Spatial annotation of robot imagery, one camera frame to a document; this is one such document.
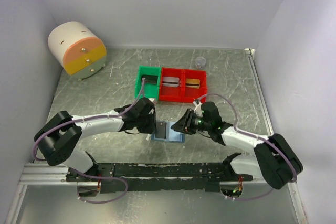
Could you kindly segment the dark card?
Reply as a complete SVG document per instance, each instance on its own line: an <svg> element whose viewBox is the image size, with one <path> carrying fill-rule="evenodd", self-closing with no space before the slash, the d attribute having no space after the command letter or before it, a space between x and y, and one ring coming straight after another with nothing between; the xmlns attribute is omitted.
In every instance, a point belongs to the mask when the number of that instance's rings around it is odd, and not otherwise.
<svg viewBox="0 0 336 224"><path fill-rule="evenodd" d="M158 140L166 140L167 139L167 122L156 121L154 138L158 139Z"/></svg>

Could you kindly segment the red plastic bin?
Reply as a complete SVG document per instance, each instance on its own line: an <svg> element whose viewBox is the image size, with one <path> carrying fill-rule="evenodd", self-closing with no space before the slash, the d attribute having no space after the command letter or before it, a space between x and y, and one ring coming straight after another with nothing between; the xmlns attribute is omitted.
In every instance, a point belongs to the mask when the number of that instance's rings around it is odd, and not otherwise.
<svg viewBox="0 0 336 224"><path fill-rule="evenodd" d="M207 75L204 70L185 69L185 89L182 102L193 101L207 93Z"/></svg>
<svg viewBox="0 0 336 224"><path fill-rule="evenodd" d="M179 87L162 86L162 78L164 76L178 77L180 79L180 86ZM165 101L165 102L181 103L182 102L182 91L183 91L182 79L183 79L183 69L162 67L160 87L159 87L159 100Z"/></svg>

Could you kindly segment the blue card holder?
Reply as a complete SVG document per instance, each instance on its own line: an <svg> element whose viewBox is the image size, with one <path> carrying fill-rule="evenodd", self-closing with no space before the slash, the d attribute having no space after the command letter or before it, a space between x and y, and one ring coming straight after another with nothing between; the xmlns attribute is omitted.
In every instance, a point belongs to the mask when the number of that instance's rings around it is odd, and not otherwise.
<svg viewBox="0 0 336 224"><path fill-rule="evenodd" d="M174 122L167 122L167 139L166 140L158 140L154 138L154 133L151 135L152 141L162 141L162 142L169 142L169 143L184 143L185 142L185 135L179 132L175 132L170 127L174 124Z"/></svg>

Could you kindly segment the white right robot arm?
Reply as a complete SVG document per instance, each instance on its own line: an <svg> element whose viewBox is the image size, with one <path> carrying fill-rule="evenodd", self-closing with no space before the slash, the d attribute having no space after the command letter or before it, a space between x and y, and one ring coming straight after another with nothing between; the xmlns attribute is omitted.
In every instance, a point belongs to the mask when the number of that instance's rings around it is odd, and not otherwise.
<svg viewBox="0 0 336 224"><path fill-rule="evenodd" d="M249 153L229 158L229 164L223 167L223 176L230 181L247 174L263 178L274 189L281 189L296 181L303 171L302 162L282 135L254 135L240 130L222 120L214 102L197 103L194 109L187 109L171 129L187 135L207 132L214 142Z"/></svg>

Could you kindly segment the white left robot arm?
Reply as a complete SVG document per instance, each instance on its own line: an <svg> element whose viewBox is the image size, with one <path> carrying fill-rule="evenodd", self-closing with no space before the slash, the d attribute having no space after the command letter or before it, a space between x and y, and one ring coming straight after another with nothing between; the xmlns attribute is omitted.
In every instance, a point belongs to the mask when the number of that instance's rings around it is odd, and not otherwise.
<svg viewBox="0 0 336 224"><path fill-rule="evenodd" d="M99 166L88 152L76 147L78 142L108 132L151 134L155 130L155 105L156 99L143 97L101 114L72 116L60 111L35 135L32 154L41 152L41 161L49 166L64 164L85 181L93 181Z"/></svg>

